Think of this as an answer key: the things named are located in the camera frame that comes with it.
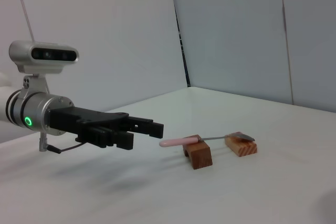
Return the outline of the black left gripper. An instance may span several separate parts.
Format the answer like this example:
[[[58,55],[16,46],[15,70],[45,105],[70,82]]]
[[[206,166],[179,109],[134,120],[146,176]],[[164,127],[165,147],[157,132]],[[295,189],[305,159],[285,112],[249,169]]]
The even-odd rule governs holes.
[[[151,119],[131,117],[123,112],[107,113],[75,106],[50,110],[50,127],[77,134],[75,141],[79,143],[100,148],[116,146],[124,150],[133,149],[134,135],[128,132],[159,139],[163,138],[164,132],[164,125]]]

